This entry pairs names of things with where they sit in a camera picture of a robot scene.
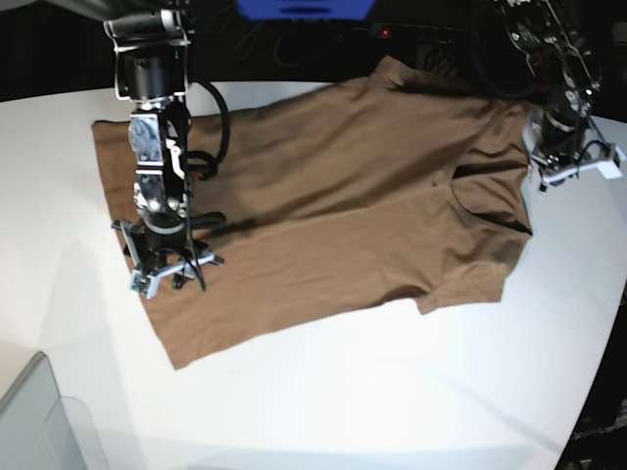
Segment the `brown t-shirt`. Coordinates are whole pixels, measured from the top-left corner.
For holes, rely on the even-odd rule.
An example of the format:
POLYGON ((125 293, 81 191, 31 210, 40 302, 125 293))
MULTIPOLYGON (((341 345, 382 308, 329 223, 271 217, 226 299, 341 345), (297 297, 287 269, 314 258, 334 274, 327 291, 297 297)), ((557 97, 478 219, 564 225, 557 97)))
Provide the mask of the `brown t-shirt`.
POLYGON ((333 314, 411 299, 421 313, 496 303, 531 237, 521 184, 530 106, 386 57, 365 77, 231 116, 200 185, 206 290, 144 305, 180 369, 333 314))

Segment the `black power strip red light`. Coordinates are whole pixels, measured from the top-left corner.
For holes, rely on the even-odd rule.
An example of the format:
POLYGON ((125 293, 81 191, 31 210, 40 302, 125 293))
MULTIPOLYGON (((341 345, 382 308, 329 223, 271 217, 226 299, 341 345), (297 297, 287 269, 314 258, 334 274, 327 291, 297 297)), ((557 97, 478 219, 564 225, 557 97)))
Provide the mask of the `black power strip red light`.
POLYGON ((367 31, 381 40, 411 41, 426 45, 453 44, 470 33, 469 28, 422 23, 370 23, 367 31))

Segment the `translucent plastic bin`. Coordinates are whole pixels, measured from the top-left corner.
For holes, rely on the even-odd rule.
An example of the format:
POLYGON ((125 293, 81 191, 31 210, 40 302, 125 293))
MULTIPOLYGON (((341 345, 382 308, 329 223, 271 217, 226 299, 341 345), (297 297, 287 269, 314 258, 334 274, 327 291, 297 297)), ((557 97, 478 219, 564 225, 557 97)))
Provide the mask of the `translucent plastic bin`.
POLYGON ((1 398, 3 469, 108 469, 93 418, 61 395, 48 356, 33 356, 1 398))

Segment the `blue box at top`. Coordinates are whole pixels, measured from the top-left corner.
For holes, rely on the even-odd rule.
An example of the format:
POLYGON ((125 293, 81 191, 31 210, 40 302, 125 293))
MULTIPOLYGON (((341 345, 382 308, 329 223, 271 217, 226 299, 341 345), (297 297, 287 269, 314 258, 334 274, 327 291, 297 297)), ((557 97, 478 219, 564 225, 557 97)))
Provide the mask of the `blue box at top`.
POLYGON ((363 20, 374 0, 237 0, 239 12, 249 20, 363 20))

